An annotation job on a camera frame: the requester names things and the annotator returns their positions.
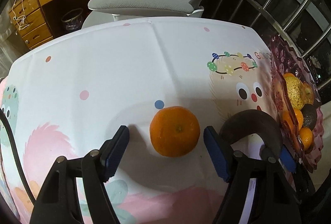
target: blue polka dot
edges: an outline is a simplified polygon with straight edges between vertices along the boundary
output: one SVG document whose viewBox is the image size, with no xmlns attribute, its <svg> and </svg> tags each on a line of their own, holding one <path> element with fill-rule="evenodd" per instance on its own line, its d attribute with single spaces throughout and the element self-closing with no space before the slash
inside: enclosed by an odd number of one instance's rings
<svg viewBox="0 0 331 224">
<path fill-rule="evenodd" d="M 164 102 L 161 100 L 157 100 L 154 105 L 157 109 L 162 109 L 164 107 Z"/>
</svg>

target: table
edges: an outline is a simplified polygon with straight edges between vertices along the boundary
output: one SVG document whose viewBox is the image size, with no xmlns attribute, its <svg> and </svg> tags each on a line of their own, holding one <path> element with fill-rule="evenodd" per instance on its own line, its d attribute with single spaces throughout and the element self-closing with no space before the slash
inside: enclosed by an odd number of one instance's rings
<svg viewBox="0 0 331 224">
<path fill-rule="evenodd" d="M 251 28 L 201 18 L 138 18 L 85 28 L 19 58 L 1 85 L 1 107 L 9 111 L 35 195 L 58 156 L 82 157 L 120 125 L 129 127 L 130 143 L 105 184 L 119 219 L 128 224 L 212 223 L 227 188 L 202 135 L 181 158 L 154 150 L 149 125 L 159 109 L 188 108 L 201 133 L 209 125 L 219 131 L 246 109 L 259 107 L 276 117 L 264 42 Z M 12 206 L 28 223 L 32 204 L 2 127 L 0 138 Z M 250 135 L 233 147 L 258 158 L 261 140 Z M 249 189 L 254 194 L 254 180 Z M 85 223 L 91 223 L 81 181 L 78 192 Z M 250 206 L 248 199 L 242 223 Z"/>
</svg>

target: metal railing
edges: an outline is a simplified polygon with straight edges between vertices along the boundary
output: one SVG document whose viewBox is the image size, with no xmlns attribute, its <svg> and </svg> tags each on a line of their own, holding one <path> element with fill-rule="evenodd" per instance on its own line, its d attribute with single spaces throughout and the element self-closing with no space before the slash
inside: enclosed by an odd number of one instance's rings
<svg viewBox="0 0 331 224">
<path fill-rule="evenodd" d="M 228 21 L 232 21 L 233 18 L 235 17 L 236 13 L 238 12 L 241 4 L 243 3 L 244 0 L 239 0 L 239 3 L 237 4 L 236 8 L 232 12 L 230 18 Z M 288 30 L 293 23 L 299 18 L 300 14 L 308 7 L 308 5 L 311 3 L 312 0 L 303 0 L 297 9 L 294 11 L 292 16 L 287 20 L 287 22 L 284 24 L 282 27 L 271 15 L 270 13 L 266 10 L 269 4 L 271 3 L 272 0 L 266 0 L 263 6 L 261 6 L 259 3 L 257 3 L 255 0 L 246 0 L 249 2 L 256 10 L 259 12 L 258 15 L 255 17 L 253 22 L 250 24 L 250 27 L 254 26 L 254 24 L 257 22 L 257 20 L 260 18 L 262 15 L 273 27 L 274 29 L 279 33 L 279 35 L 286 40 L 291 47 L 293 47 L 298 54 L 298 56 L 302 57 L 304 60 L 306 60 L 309 55 L 311 55 L 312 52 L 314 52 L 319 46 L 323 43 L 323 41 L 331 34 L 331 24 L 324 30 L 322 35 L 317 39 L 317 41 L 306 51 L 301 53 L 294 43 L 294 41 L 289 37 L 289 35 L 286 33 L 286 30 Z M 221 6 L 221 3 L 223 0 L 220 0 L 217 4 L 217 7 L 215 11 L 213 12 L 211 18 L 214 19 L 218 9 Z M 308 65 L 306 61 L 303 61 L 305 66 L 308 68 Z M 321 84 L 318 85 L 317 89 L 321 90 L 324 87 L 328 86 L 331 83 L 331 77 L 329 77 L 327 80 L 323 81 Z"/>
</svg>

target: cartoon eye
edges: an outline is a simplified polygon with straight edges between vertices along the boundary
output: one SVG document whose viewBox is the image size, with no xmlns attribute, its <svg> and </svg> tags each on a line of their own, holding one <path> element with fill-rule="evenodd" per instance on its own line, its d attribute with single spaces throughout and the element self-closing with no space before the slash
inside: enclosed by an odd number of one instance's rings
<svg viewBox="0 0 331 224">
<path fill-rule="evenodd" d="M 244 83 L 241 83 L 241 82 L 237 83 L 236 90 L 237 90 L 239 97 L 243 100 L 246 100 L 247 97 L 249 96 L 248 87 Z"/>
<path fill-rule="evenodd" d="M 253 88 L 256 92 L 256 94 L 259 96 L 259 97 L 262 97 L 262 86 L 260 85 L 260 83 L 258 82 L 254 82 L 253 84 Z"/>
<path fill-rule="evenodd" d="M 7 110 L 6 110 L 6 116 L 7 116 L 7 118 L 9 118 L 9 115 L 10 115 L 10 107 L 7 107 Z"/>
</svg>

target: avocado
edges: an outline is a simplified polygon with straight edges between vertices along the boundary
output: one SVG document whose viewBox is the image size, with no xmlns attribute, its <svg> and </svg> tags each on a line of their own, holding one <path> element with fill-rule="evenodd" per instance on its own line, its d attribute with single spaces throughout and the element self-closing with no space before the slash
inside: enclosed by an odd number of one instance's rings
<svg viewBox="0 0 331 224">
<path fill-rule="evenodd" d="M 303 115 L 302 127 L 308 127 L 310 130 L 313 130 L 317 122 L 317 112 L 315 107 L 310 103 L 306 103 L 301 109 L 301 112 Z"/>
</svg>

